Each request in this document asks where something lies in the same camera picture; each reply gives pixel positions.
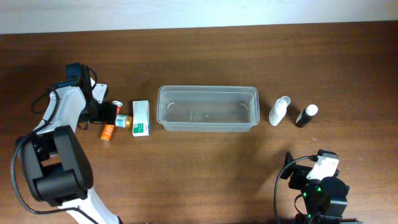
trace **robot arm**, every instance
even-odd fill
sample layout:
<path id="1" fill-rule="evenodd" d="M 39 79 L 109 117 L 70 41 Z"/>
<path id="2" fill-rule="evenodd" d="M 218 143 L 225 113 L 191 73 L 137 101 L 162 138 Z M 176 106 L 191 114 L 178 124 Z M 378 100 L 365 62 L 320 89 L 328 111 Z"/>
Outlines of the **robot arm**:
<path id="1" fill-rule="evenodd" d="M 299 212 L 295 217 L 296 223 L 321 224 L 362 224 L 362 222 L 343 220 L 343 212 L 347 207 L 349 186 L 337 176 L 338 155 L 334 152 L 319 150 L 317 155 L 309 156 L 315 162 L 314 167 L 297 165 L 290 152 L 286 153 L 285 169 L 280 178 L 289 181 L 289 188 L 300 190 L 307 215 Z"/>
<path id="2" fill-rule="evenodd" d="M 97 85 L 88 72 L 85 65 L 67 65 L 67 80 L 55 85 L 57 94 L 50 93 L 43 120 L 35 128 L 38 131 L 23 144 L 18 157 L 37 201 L 61 209 L 79 208 L 96 223 L 121 223 L 96 194 L 93 171 L 75 136 L 78 122 L 111 123 L 116 117 L 116 106 L 103 102 L 107 86 Z M 42 162 L 52 156 L 59 156 L 60 162 L 44 166 Z M 67 212 L 78 223 L 92 223 L 75 210 Z"/>

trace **small spray bottle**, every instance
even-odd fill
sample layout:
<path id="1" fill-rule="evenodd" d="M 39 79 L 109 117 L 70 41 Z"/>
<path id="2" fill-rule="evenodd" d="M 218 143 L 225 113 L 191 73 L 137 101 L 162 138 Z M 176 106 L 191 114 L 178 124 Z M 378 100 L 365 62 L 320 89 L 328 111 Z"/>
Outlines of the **small spray bottle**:
<path id="1" fill-rule="evenodd" d="M 271 112 L 269 112 L 269 122 L 273 126 L 277 126 L 282 118 L 286 115 L 287 106 L 290 104 L 288 96 L 282 96 L 275 102 Z"/>
<path id="2" fill-rule="evenodd" d="M 304 128 L 312 119 L 314 115 L 318 112 L 318 107 L 315 105 L 310 105 L 305 108 L 296 119 L 296 126 L 299 128 Z"/>

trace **black bottle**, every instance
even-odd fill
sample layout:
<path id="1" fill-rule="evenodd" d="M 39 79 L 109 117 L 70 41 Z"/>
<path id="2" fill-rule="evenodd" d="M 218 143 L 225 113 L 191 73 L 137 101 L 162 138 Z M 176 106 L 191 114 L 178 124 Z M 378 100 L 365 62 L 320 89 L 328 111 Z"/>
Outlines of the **black bottle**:
<path id="1" fill-rule="evenodd" d="M 318 107 L 315 105 L 310 105 L 305 108 L 296 119 L 296 126 L 299 128 L 304 128 L 312 119 L 314 115 L 318 112 Z"/>

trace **clear plastic container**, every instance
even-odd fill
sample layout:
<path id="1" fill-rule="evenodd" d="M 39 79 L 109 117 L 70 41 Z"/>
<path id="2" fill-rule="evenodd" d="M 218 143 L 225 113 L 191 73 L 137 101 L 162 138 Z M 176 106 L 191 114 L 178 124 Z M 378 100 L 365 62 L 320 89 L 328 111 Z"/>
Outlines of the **clear plastic container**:
<path id="1" fill-rule="evenodd" d="M 157 121 L 168 131 L 246 132 L 260 122 L 249 86 L 162 86 Z"/>

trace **dark wood surface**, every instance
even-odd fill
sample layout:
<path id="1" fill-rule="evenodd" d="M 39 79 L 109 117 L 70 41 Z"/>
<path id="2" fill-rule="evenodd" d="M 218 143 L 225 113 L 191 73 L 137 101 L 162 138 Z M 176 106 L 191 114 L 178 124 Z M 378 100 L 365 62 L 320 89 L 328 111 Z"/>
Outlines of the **dark wood surface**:
<path id="1" fill-rule="evenodd" d="M 30 214 L 10 181 L 15 140 L 41 119 L 30 104 L 72 62 L 96 70 L 122 113 L 132 100 L 150 101 L 149 137 L 117 129 L 104 142 L 101 125 L 76 131 L 98 195 L 125 223 L 273 220 L 285 152 L 318 149 L 340 157 L 340 178 L 351 186 L 344 217 L 398 220 L 398 22 L 0 35 L 1 223 L 74 223 L 66 213 Z M 248 133 L 168 132 L 155 118 L 162 85 L 254 86 L 261 122 Z M 283 95 L 292 104 L 273 127 L 268 114 Z M 312 103 L 319 114 L 296 128 L 292 120 Z M 17 175 L 29 204 L 50 209 L 30 196 L 19 164 Z M 280 182 L 281 217 L 297 213 L 297 194 Z"/>

